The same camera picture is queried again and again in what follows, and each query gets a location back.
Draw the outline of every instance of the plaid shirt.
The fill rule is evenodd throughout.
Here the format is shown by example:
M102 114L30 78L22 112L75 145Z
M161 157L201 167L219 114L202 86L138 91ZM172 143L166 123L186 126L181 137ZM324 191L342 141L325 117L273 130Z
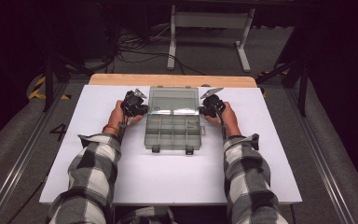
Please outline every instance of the plaid shirt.
M68 169L69 189L48 211L47 223L113 223L113 192L121 157L116 137L79 135L83 150ZM234 136L224 144L227 218L231 223L286 223L269 189L269 166L254 150L253 137ZM147 207L118 223L174 223L169 207Z

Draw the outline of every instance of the metal rail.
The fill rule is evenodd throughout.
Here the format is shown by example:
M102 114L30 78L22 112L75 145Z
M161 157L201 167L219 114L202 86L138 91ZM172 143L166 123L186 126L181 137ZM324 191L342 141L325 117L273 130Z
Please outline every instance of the metal rail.
M36 124L36 127L34 128L34 131L32 132L24 148L22 149L22 152L20 156L17 158L17 161L14 164L13 168L9 172L4 185L0 189L0 215L3 209L5 208L5 205L7 204L7 201L10 198L14 188L16 188L17 183L19 182L22 173L24 172L25 167L28 164L28 161L31 159L34 153L34 148L39 142L40 136L48 122L48 119L51 117L51 114L55 106L57 105L61 96L63 95L63 92L66 89L67 84L59 83L57 84L57 86L58 87L57 90L55 91L54 101L52 102L51 107L40 117L39 121Z
M338 188L336 179L333 177L326 160L324 159L324 155L319 147L319 144L313 134L310 125L306 118L301 116L300 111L297 108L297 98L296 93L293 89L286 89L286 95L291 103L293 110L296 112L297 120L299 121L301 128L304 131L304 134L307 136L310 147L312 149L311 154L313 160L315 161L316 167L318 168L319 174L322 177L324 182L324 186L327 189L328 194L330 195L330 199L336 208L337 214L341 223L352 224L355 223L353 217L351 216L351 212L348 206L345 203L344 198Z

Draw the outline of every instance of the wrist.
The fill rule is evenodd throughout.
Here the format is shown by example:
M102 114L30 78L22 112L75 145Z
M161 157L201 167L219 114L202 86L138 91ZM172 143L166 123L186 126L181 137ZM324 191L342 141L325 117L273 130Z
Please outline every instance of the wrist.
M226 135L227 137L230 137L233 135L242 135L242 134L238 125L226 125Z
M103 133L111 133L115 136L118 136L119 129L120 128L118 127L118 125L108 123L105 126L103 126Z

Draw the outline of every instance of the gray carpet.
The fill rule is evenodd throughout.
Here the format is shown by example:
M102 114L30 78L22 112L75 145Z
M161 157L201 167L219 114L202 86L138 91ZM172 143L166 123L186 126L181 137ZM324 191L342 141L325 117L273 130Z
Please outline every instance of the gray carpet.
M242 72L239 57L233 47L237 36L241 35L241 32L235 30L225 30L222 34L211 35L202 30L185 29L179 33L176 56L181 63L211 76L256 77L259 72L272 69L291 32L291 28L252 29L245 46L252 68L252 72L249 74ZM147 45L141 51L167 53L168 46L169 41L161 39ZM122 59L131 62L142 61L150 57L143 54L122 53ZM166 64L167 58L163 56L143 63L124 63L115 60L114 73L182 74L178 63L173 71L168 71ZM197 74L197 72L188 68L184 68L184 70L188 75ZM82 87L88 82L88 79L84 77L74 76L70 80L64 94L70 94L72 99L60 100L52 111L41 138L36 144L34 154L0 216L0 223L7 223L39 183L43 181L61 143L58 141L59 135L50 133L50 131L61 124L69 125ZM267 97L265 99L268 110L281 138L286 156L294 170L304 201L293 206L296 223L341 223L320 172L315 165L310 143L296 118L296 111L290 105L287 90L284 90L280 85L281 79L282 77L274 77L260 86L266 90ZM19 157L22 148L26 145L38 119L42 116L43 107L44 100L32 99L0 132L0 188ZM358 174L325 115L311 84L309 84L307 95L306 112L310 127L351 211L353 220L358 223ZM48 205L38 202L40 192L41 189L12 223L44 222ZM282 206L282 215L290 223L293 222L289 206Z

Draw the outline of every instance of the person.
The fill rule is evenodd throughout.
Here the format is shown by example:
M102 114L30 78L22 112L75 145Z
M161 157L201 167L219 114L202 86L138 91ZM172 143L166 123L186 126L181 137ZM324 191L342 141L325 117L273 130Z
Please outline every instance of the person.
M102 133L79 135L84 148L68 168L69 189L53 202L47 223L113 223L112 201L121 157L117 138L118 124L123 120L121 103L117 101ZM256 150L254 137L241 135L234 110L228 102L225 105L222 119L227 135L223 145L227 221L287 223L279 212L276 195L269 188L269 166ZM131 125L141 119L142 116L132 118ZM218 118L205 116L205 119L221 128ZM159 213L160 208L153 208L154 211L147 210L148 215L138 214L133 216L136 220L122 223L149 223L151 219L174 223L169 210Z

